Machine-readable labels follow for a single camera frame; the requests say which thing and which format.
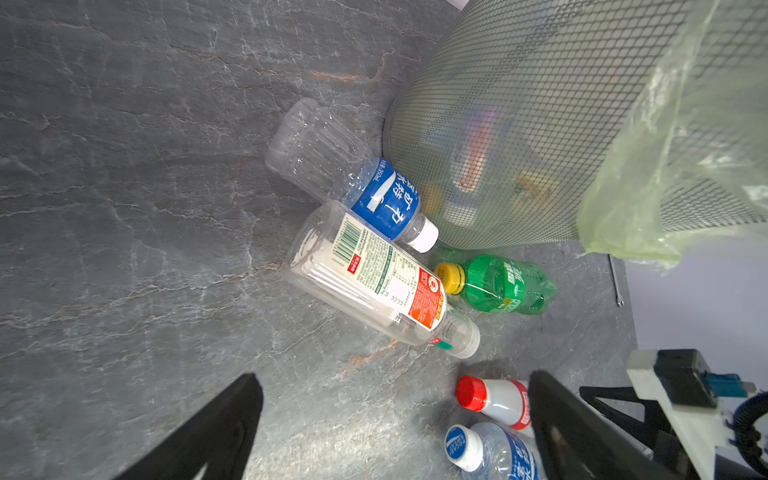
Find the yellow bottle cap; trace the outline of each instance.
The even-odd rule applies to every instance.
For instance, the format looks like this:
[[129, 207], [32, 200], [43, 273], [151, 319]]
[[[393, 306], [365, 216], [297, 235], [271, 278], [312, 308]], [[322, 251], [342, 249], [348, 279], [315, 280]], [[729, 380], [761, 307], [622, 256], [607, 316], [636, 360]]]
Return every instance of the yellow bottle cap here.
[[440, 263], [435, 268], [435, 275], [440, 277], [445, 291], [451, 295], [458, 295], [464, 290], [467, 276], [464, 269], [458, 263]]

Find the black cable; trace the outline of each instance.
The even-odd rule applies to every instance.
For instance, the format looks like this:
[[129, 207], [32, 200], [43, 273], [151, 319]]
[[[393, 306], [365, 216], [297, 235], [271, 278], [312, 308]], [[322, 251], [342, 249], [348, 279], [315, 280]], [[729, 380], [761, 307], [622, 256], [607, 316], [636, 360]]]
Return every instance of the black cable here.
[[739, 405], [733, 414], [733, 432], [736, 434], [736, 447], [744, 461], [755, 472], [768, 477], [768, 462], [762, 459], [763, 450], [757, 446], [760, 432], [755, 430], [755, 422], [768, 413], [768, 392], [760, 393]]

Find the stone countertop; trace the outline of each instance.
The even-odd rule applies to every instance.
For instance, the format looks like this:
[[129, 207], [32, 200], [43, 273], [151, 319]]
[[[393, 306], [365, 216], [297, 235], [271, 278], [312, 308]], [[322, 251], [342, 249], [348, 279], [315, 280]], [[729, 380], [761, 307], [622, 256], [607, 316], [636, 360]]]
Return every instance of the stone countertop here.
[[249, 478], [460, 478], [441, 439], [480, 417], [452, 398], [458, 375], [627, 384], [630, 308], [576, 243], [505, 251], [559, 296], [540, 318], [475, 314], [466, 362], [279, 278], [317, 207], [264, 167], [281, 115], [312, 97], [378, 147], [457, 16], [443, 0], [3, 2], [6, 475], [111, 478], [252, 371]]

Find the bottle label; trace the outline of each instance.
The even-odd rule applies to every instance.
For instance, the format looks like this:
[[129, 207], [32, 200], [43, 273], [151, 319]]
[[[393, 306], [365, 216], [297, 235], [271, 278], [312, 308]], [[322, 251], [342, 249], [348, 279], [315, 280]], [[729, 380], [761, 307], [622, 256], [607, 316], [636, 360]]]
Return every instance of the bottle label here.
[[352, 211], [394, 240], [419, 209], [419, 191], [392, 165], [379, 159], [379, 167]]
[[515, 430], [524, 430], [531, 424], [531, 400], [528, 398], [528, 388], [517, 380], [510, 380], [520, 392], [523, 401], [523, 411], [520, 419], [514, 425], [510, 425]]
[[440, 349], [450, 350], [453, 348], [453, 345], [438, 337], [429, 340], [429, 342]]
[[538, 466], [531, 450], [516, 435], [506, 430], [504, 433], [507, 435], [512, 453], [510, 480], [538, 480]]
[[345, 214], [332, 252], [336, 269], [383, 303], [429, 331], [440, 323], [447, 308], [440, 280], [352, 215]]
[[467, 449], [467, 435], [459, 427], [453, 427], [445, 436], [445, 451], [448, 456], [458, 460]]
[[520, 270], [520, 266], [512, 260], [504, 262], [504, 268], [507, 270], [505, 298], [504, 302], [496, 309], [502, 312], [514, 312], [525, 298], [523, 272]]

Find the red bottle cap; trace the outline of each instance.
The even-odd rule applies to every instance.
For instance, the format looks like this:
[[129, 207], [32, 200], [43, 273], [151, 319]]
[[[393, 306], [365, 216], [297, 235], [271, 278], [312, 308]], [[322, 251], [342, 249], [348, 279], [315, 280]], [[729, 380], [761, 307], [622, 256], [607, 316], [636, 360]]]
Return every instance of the red bottle cap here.
[[465, 409], [479, 412], [483, 410], [485, 403], [488, 401], [488, 391], [485, 389], [485, 384], [482, 380], [474, 376], [464, 375], [458, 379], [456, 399], [459, 405]]

